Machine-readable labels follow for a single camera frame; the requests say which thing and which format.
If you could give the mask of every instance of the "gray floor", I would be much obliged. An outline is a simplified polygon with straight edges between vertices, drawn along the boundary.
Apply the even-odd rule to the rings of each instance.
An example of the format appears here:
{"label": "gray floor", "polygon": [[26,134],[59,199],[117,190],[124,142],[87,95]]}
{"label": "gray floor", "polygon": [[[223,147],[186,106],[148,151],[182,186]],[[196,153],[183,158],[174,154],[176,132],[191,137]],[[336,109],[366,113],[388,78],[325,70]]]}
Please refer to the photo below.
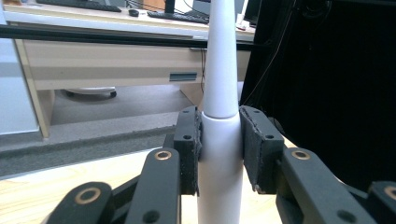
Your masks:
{"label": "gray floor", "polygon": [[117,94],[56,91],[50,138],[0,135],[0,178],[160,147],[178,111],[192,105],[178,85],[117,87]]}

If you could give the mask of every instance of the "computer monitor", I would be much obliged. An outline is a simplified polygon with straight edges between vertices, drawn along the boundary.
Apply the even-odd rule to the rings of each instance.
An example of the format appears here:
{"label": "computer monitor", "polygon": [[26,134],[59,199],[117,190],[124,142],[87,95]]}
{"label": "computer monitor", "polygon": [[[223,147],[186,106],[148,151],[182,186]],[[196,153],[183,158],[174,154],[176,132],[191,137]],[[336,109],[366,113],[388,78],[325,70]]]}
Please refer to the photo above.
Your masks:
{"label": "computer monitor", "polygon": [[[242,12],[242,7],[244,6],[244,2],[247,0],[234,0],[235,2],[235,19],[238,13]],[[206,15],[210,14],[210,2],[211,0],[194,0],[192,2],[192,8],[194,10],[205,13]]]}
{"label": "computer monitor", "polygon": [[257,24],[261,4],[262,0],[248,0],[247,9],[245,11],[245,21],[249,21],[250,24]]}

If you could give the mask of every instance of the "black cable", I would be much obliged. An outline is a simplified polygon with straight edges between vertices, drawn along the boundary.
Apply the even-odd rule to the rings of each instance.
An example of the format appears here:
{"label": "black cable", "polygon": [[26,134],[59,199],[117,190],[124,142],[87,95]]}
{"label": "black cable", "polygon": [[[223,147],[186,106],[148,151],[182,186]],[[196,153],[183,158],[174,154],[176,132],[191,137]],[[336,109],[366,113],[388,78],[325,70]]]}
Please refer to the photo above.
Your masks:
{"label": "black cable", "polygon": [[191,10],[196,11],[198,13],[201,13],[201,14],[205,15],[206,17],[209,17],[209,15],[207,15],[206,13],[192,8],[189,4],[187,4],[186,0],[183,0],[183,1],[184,1],[184,4],[186,4],[187,7],[191,8]]}
{"label": "black cable", "polygon": [[321,22],[319,23],[319,25],[317,26],[317,28],[315,28],[315,32],[323,25],[323,23],[327,20],[327,18],[329,17],[330,11],[332,11],[332,1],[328,1],[327,2],[327,11],[325,16],[323,17],[323,19],[321,20]]}
{"label": "black cable", "polygon": [[[294,0],[294,3],[293,3],[293,7],[292,7],[292,8],[295,8],[296,2],[297,2],[297,0]],[[257,83],[256,83],[256,85],[254,86],[253,90],[250,92],[250,95],[247,97],[247,99],[245,100],[245,102],[242,103],[242,105],[244,105],[244,104],[249,100],[249,98],[253,95],[253,92],[259,87],[260,83],[262,82],[262,80],[264,79],[265,75],[267,74],[269,68],[271,67],[272,63],[274,62],[274,60],[275,60],[277,54],[279,53],[280,46],[282,45],[283,38],[285,37],[285,33],[286,33],[286,30],[287,30],[287,28],[288,28],[288,26],[289,26],[289,22],[290,22],[291,15],[293,14],[293,12],[294,12],[293,10],[290,11],[288,20],[287,20],[287,22],[286,22],[285,29],[283,29],[282,36],[280,37],[279,43],[278,43],[278,45],[276,46],[276,52],[274,53],[273,57],[271,58],[270,62],[268,63],[268,66],[265,68],[264,72],[262,73],[262,76],[261,76],[260,79],[257,81]]]}
{"label": "black cable", "polygon": [[138,4],[136,4],[136,3],[134,3],[134,2],[130,2],[130,1],[128,1],[128,0],[125,0],[125,2],[126,2],[130,7],[135,6],[135,7],[139,8],[139,9],[143,9],[141,6],[139,6]]}
{"label": "black cable", "polygon": [[[327,18],[327,16],[329,15],[329,12],[330,12],[330,8],[329,8],[329,11],[327,12],[327,14],[326,14],[326,16],[325,16],[325,19]],[[276,88],[276,86],[277,86],[277,83],[278,83],[278,81],[279,81],[279,76],[276,76],[276,81],[274,82],[274,92],[273,92],[273,100],[272,100],[272,119],[273,119],[273,123],[274,123],[274,126],[276,127],[276,129],[281,133],[281,134],[283,134],[283,135],[286,135],[286,133],[285,133],[285,130],[283,129],[283,127],[282,127],[282,125],[280,124],[280,122],[279,121],[277,121],[277,119],[276,119],[276,117],[275,117],[275,113],[276,113],[276,90],[277,90],[277,88]]]}
{"label": "black cable", "polygon": [[201,91],[204,93],[204,79],[205,79],[205,64],[206,64],[206,49],[201,49],[201,68],[202,68],[202,76],[201,76]]}
{"label": "black cable", "polygon": [[132,5],[128,2],[128,1],[126,1],[126,0],[124,0],[124,2],[125,2],[125,7],[126,8],[132,8]]}

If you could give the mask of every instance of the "desk surface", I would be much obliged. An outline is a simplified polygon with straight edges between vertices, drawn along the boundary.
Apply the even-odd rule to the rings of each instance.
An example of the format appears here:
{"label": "desk surface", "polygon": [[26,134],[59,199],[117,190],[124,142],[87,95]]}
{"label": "desk surface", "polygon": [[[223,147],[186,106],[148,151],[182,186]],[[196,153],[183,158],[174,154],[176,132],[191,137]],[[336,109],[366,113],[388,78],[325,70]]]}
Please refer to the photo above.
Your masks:
{"label": "desk surface", "polygon": [[[140,174],[148,153],[147,150],[1,180],[0,223],[40,223],[69,190],[86,182],[102,181],[115,188]],[[241,223],[281,223],[275,198],[253,192],[244,173]],[[197,223],[196,197],[182,196],[182,223]]]}
{"label": "desk surface", "polygon": [[[182,35],[207,38],[208,25],[150,18],[140,10],[138,18],[129,16],[128,8],[119,12],[107,12],[74,7],[57,7],[37,4],[29,0],[22,6],[4,5],[4,17],[8,22],[56,25],[109,31],[124,31],[150,35]],[[254,29],[236,31],[237,40],[253,41]]]}

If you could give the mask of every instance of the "round hole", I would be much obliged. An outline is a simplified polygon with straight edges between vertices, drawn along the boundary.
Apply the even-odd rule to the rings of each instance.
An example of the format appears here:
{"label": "round hole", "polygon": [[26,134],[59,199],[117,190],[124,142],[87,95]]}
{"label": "round hole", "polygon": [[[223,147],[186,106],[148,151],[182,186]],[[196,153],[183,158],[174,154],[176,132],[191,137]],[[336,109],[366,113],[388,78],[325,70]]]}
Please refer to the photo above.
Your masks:
{"label": "round hole", "polygon": [[337,216],[339,216],[341,219],[348,223],[356,222],[356,217],[353,214],[347,212],[346,210],[338,210]]}
{"label": "round hole", "polygon": [[160,213],[154,210],[148,211],[143,215],[144,223],[154,223],[160,219]]}
{"label": "round hole", "polygon": [[384,191],[391,199],[396,200],[396,187],[387,186]]}
{"label": "round hole", "polygon": [[75,198],[75,202],[78,204],[86,204],[94,202],[99,198],[101,191],[99,188],[87,188],[80,191]]}
{"label": "round hole", "polygon": [[291,155],[292,155],[293,157],[299,159],[299,160],[302,160],[302,161],[311,159],[311,156],[309,156],[308,153],[303,152],[303,151],[299,151],[299,150],[292,151],[292,152],[291,152]]}
{"label": "round hole", "polygon": [[155,153],[155,159],[159,160],[159,161],[165,161],[168,160],[169,158],[171,158],[172,153],[169,151],[160,151]]}

